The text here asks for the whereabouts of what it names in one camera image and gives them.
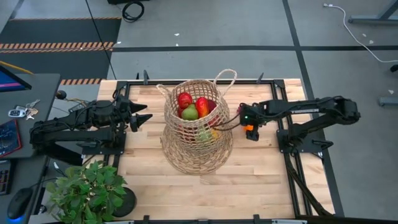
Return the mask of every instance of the potted plant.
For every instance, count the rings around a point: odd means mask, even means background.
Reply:
[[[47,184],[53,203],[49,212],[55,219],[72,224],[101,224],[134,209],[134,192],[122,186],[127,183],[116,174],[116,168],[102,164],[103,161],[95,161],[88,167],[69,167],[66,177]]]

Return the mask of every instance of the plant pot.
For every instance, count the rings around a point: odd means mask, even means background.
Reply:
[[[127,187],[123,188],[127,193],[123,198],[123,204],[121,207],[115,209],[112,214],[114,217],[118,218],[125,217],[126,215],[130,214],[137,205],[137,197],[135,193]]]

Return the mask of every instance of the basket handle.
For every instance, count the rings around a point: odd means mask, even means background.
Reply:
[[[164,98],[169,99],[172,92],[166,88],[166,86],[162,84],[157,84],[156,88],[160,91],[160,93],[164,96]]]
[[[214,79],[213,83],[216,85],[217,84],[217,80],[220,78],[220,76],[222,74],[224,74],[225,72],[232,72],[234,73],[234,78],[232,79],[231,84],[229,84],[229,86],[224,90],[224,92],[221,93],[221,96],[224,96],[225,93],[232,87],[232,85],[234,85],[235,81],[236,81],[236,77],[238,76],[238,74],[236,73],[235,70],[232,69],[224,69],[222,71],[220,71],[220,73],[216,76],[216,78]]]

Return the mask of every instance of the orange light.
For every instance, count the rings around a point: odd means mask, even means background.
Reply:
[[[243,129],[244,129],[245,131],[253,131],[253,125],[243,126]]]

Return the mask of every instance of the computer mouse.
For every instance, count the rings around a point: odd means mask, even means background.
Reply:
[[[20,189],[11,199],[8,205],[7,215],[11,220],[21,217],[27,208],[32,197],[33,190],[30,188]]]

